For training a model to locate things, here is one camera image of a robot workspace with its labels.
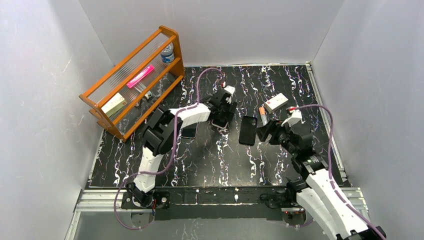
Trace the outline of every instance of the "white box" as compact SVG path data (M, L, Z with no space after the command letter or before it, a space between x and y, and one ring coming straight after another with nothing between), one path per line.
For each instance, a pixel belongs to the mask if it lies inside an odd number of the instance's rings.
M127 105L127 101L121 94L117 93L113 96L101 110L110 118L114 113L118 112L123 106Z
M275 97L269 99L265 102L265 108L268 110L269 113L274 112L275 110L279 109L281 106L283 106L285 103L287 103L289 100L286 96L284 96L282 93L277 94Z

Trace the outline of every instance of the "small cardboard box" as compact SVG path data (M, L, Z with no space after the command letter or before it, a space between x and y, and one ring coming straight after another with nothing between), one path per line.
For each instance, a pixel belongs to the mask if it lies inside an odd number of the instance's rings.
M127 105L127 101L123 96L121 96L121 94L117 93L103 107L101 107L101 110L103 110L106 116L110 118L125 105Z

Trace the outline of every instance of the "wooden shelf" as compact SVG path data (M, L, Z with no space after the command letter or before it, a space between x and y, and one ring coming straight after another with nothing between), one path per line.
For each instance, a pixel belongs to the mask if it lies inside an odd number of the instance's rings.
M175 58L172 62L165 63L160 53L171 43ZM127 83L149 65L154 66L153 72L134 87L127 87ZM92 108L89 112L98 119L97 123L101 127L125 142L183 78L184 66L178 34L170 28L160 26L79 97ZM153 97L146 100L143 97L149 91ZM117 93L125 98L127 105L107 117L102 107Z

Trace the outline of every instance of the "orange battery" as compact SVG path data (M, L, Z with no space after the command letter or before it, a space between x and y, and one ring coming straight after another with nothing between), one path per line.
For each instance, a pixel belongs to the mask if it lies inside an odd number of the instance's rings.
M265 108L260 107L259 108L259 115L260 115L260 119L262 120L262 124L265 126L268 123L267 120L267 115L265 114Z

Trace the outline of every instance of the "orange wooden rack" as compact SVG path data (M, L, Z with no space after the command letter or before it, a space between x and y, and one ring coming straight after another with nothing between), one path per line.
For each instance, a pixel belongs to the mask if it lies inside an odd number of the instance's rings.
M160 53L170 44L173 44L175 58L170 63L164 63ZM135 87L128 88L127 83L148 65L155 67L154 72L142 79ZM121 121L135 108L136 103L140 102L145 94L168 73L175 77L175 81L170 84L147 111L142 112L133 123L130 123L131 125L125 126L124 129L120 128L123 124ZM98 119L97 124L125 142L183 78L183 57L178 34L166 26L160 26L157 31L90 89L79 95L79 98L91 107L89 112ZM128 104L108 117L102 111L102 107L117 93L120 93Z

